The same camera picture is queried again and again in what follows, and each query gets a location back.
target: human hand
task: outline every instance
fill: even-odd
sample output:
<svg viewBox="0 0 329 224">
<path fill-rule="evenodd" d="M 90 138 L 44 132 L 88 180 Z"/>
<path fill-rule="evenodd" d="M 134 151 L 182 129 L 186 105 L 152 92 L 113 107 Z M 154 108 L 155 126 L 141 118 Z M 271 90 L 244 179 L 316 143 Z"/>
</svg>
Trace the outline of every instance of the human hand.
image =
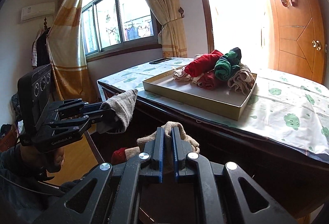
<svg viewBox="0 0 329 224">
<path fill-rule="evenodd" d="M 42 153 L 40 153 L 34 146 L 20 145 L 20 153 L 23 162 L 31 168 L 41 168 L 44 166 L 42 163 Z M 65 160 L 64 148 L 54 150 L 54 164 L 55 166 L 63 166 Z"/>
</svg>

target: brass door handle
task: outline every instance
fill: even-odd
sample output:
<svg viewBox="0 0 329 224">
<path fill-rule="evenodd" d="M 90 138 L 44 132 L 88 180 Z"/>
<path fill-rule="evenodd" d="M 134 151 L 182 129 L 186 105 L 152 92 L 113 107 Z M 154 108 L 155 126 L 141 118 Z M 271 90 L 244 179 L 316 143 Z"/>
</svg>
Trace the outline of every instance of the brass door handle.
<svg viewBox="0 0 329 224">
<path fill-rule="evenodd" d="M 316 50 L 318 50 L 318 51 L 321 50 L 321 43 L 320 43 L 320 41 L 314 41 L 313 40 L 312 44 L 313 44 L 313 47 L 316 48 Z"/>
</svg>

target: air conditioner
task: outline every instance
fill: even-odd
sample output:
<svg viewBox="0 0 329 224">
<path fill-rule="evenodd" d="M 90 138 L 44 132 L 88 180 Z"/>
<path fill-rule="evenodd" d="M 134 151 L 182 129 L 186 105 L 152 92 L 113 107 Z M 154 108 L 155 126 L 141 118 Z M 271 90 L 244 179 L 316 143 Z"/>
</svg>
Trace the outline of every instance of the air conditioner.
<svg viewBox="0 0 329 224">
<path fill-rule="evenodd" d="M 34 6 L 27 6 L 22 8 L 21 21 L 25 22 L 37 17 L 50 15 L 55 13 L 55 2 L 43 3 Z"/>
</svg>

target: window sill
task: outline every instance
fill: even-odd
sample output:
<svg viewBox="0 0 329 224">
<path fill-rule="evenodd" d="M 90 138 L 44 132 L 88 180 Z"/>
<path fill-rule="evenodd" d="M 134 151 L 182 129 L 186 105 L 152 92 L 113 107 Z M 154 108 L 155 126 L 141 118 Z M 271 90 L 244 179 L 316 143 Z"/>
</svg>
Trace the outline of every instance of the window sill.
<svg viewBox="0 0 329 224">
<path fill-rule="evenodd" d="M 93 54 L 90 54 L 86 56 L 87 62 L 92 62 L 95 60 L 99 60 L 101 58 L 105 57 L 112 57 L 120 54 L 126 54 L 126 53 L 131 53 L 131 52 L 137 52 L 137 51 L 143 51 L 143 50 L 149 50 L 149 49 L 158 49 L 162 48 L 162 45 L 158 43 L 153 43 L 153 44 L 147 44 L 147 45 L 141 45 L 141 46 L 133 46 L 133 47 L 120 47 L 120 48 L 115 48 L 112 50 L 107 50 L 103 52 L 96 52 Z"/>
</svg>

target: metal bolt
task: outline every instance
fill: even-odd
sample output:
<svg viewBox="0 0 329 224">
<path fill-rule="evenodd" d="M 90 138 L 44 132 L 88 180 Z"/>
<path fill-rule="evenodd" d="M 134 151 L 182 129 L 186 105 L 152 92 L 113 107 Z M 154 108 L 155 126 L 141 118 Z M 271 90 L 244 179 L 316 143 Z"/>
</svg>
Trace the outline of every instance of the metal bolt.
<svg viewBox="0 0 329 224">
<path fill-rule="evenodd" d="M 230 169 L 230 170 L 236 170 L 236 169 L 237 169 L 237 164 L 234 163 L 234 162 L 228 162 L 228 163 L 226 164 L 226 168 L 227 168 L 227 169 Z"/>
<path fill-rule="evenodd" d="M 103 171 L 109 170 L 111 168 L 111 165 L 109 163 L 102 163 L 99 168 Z"/>
<path fill-rule="evenodd" d="M 142 160 L 146 160 L 147 158 L 150 157 L 150 155 L 148 153 L 140 153 L 138 157 Z"/>
<path fill-rule="evenodd" d="M 199 155 L 197 153 L 188 153 L 187 157 L 190 159 L 197 159 Z"/>
</svg>

